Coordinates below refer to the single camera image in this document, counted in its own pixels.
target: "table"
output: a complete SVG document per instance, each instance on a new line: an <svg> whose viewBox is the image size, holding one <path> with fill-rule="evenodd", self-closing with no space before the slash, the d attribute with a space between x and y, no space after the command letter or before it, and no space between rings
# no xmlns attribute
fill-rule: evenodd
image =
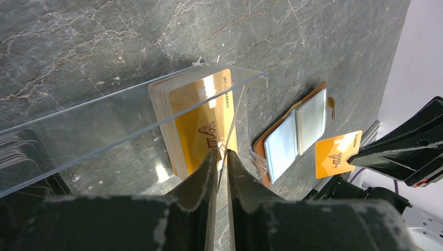
<svg viewBox="0 0 443 251"><path fill-rule="evenodd" d="M336 120L324 138L367 130L376 120L409 1L116 1L17 4L0 8L0 129L72 107L189 65L200 57L269 73L254 90L259 135L316 84L328 81ZM142 135L64 172L74 194L165 192L147 166L159 131ZM302 198L315 182L313 149L272 190ZM164 167L168 176L171 170ZM227 207L216 250L228 247Z"/></svg>

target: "clear plastic container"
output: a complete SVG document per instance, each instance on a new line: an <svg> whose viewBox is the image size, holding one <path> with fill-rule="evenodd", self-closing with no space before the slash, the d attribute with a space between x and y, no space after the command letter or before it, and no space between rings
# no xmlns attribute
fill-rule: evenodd
<svg viewBox="0 0 443 251"><path fill-rule="evenodd" d="M193 67L218 66L204 63ZM46 161L51 163L44 168L31 168L30 166L24 169L14 169L13 166L1 168L0 197L80 162L85 162L93 156L115 154L112 153L113 147L131 142L142 134L158 134L161 124L172 121L230 91L234 96L235 107L231 127L233 128L234 125L236 127L238 154L245 167L259 178L256 166L261 165L264 169L267 167L266 162L252 151L252 139L249 137L248 127L247 93L250 88L267 88L267 75L234 66L225 66L225 68L231 71L232 86L230 88L217 89L208 97L187 99L181 109L174 112L173 116L160 121L154 113L147 86L160 79L167 79L183 71L189 71L189 69L171 73L0 132L0 137L8 137L8 135L23 130L32 130L47 153L48 159ZM229 148L229 138L225 148ZM156 147L146 149L146 153L143 154L154 158L150 163L147 163L147 168L155 169L158 165L167 166L169 164L167 155L159 154ZM171 176L171 171L167 170L166 173L168 177ZM163 181L158 178L155 184L160 184ZM166 193L172 188L164 187L161 193Z"/></svg>

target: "wallet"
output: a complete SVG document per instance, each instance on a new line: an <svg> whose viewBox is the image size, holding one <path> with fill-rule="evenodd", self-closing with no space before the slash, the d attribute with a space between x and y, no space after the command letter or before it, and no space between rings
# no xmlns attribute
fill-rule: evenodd
<svg viewBox="0 0 443 251"><path fill-rule="evenodd" d="M301 101L272 124L254 143L261 182L269 187L303 155L324 133L326 107L332 108L335 119L335 100L327 97L326 82L322 82Z"/></svg>

